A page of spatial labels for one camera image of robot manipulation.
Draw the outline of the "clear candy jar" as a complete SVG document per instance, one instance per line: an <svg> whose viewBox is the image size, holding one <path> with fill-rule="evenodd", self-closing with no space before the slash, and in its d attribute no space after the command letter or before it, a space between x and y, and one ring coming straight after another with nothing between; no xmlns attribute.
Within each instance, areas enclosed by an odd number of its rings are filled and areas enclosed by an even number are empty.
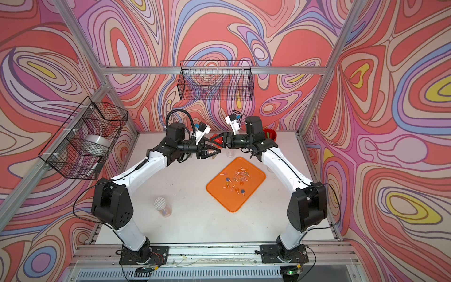
<svg viewBox="0 0 451 282"><path fill-rule="evenodd" d="M226 153L226 156L228 158L230 158L230 159L234 158L235 155L236 155L235 154L235 150L234 149L229 149L229 148L225 149L225 153Z"/></svg>

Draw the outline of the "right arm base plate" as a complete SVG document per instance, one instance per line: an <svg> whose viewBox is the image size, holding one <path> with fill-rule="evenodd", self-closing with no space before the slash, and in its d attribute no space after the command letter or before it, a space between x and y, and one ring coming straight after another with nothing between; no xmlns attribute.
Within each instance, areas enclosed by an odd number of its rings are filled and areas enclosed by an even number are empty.
<svg viewBox="0 0 451 282"><path fill-rule="evenodd" d="M284 248L282 244L262 244L255 250L261 256L264 264L276 263L297 263L303 265L309 262L307 251L304 245L299 245L291 250Z"/></svg>

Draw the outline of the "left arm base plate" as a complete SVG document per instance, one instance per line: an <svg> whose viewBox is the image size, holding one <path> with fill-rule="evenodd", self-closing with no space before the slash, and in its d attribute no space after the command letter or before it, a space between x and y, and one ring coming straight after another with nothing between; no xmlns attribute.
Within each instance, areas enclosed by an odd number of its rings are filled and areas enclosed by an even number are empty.
<svg viewBox="0 0 451 282"><path fill-rule="evenodd" d="M122 266L162 266L167 263L169 255L169 246L144 246L139 251L131 251L122 246L116 251L116 255L120 256L119 264Z"/></svg>

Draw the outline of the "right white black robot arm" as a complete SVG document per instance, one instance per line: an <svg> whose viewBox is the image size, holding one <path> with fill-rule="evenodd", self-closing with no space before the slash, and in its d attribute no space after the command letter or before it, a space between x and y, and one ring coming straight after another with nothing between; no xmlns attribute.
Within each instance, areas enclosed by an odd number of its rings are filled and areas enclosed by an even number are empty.
<svg viewBox="0 0 451 282"><path fill-rule="evenodd" d="M248 150L278 177L290 193L288 226L277 237L272 250L267 251L270 246L262 245L259 254L264 263L272 258L282 263L292 262L295 255L304 252L301 241L305 235L327 218L327 188L321 182L314 183L305 177L289 162L278 144L266 137L260 117L245 118L244 134L239 133L240 126L235 121L227 123L232 131L213 136L210 142L221 148Z"/></svg>

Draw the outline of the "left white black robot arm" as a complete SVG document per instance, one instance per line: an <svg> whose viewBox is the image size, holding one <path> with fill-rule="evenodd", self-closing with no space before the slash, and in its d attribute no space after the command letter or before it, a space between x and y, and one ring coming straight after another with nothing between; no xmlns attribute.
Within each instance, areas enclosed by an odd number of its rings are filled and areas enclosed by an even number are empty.
<svg viewBox="0 0 451 282"><path fill-rule="evenodd" d="M130 256L133 264L148 264L154 252L133 219L131 195L158 171L176 160L182 161L184 155L207 159L221 152L207 143L205 135L211 131L208 125L195 124L189 139L185 138L185 128L183 123L172 123L161 142L146 151L143 160L115 178L102 178L95 184L91 214L113 230L122 242L122 257Z"/></svg>

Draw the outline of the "candies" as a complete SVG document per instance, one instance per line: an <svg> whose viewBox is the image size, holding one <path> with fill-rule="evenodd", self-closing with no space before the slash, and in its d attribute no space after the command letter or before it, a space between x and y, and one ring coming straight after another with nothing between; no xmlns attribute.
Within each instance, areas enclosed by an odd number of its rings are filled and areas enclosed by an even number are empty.
<svg viewBox="0 0 451 282"><path fill-rule="evenodd" d="M247 168L240 167L234 172L220 172L219 176L224 178L222 189L235 191L239 195L245 196L244 185L249 181L250 173Z"/></svg>

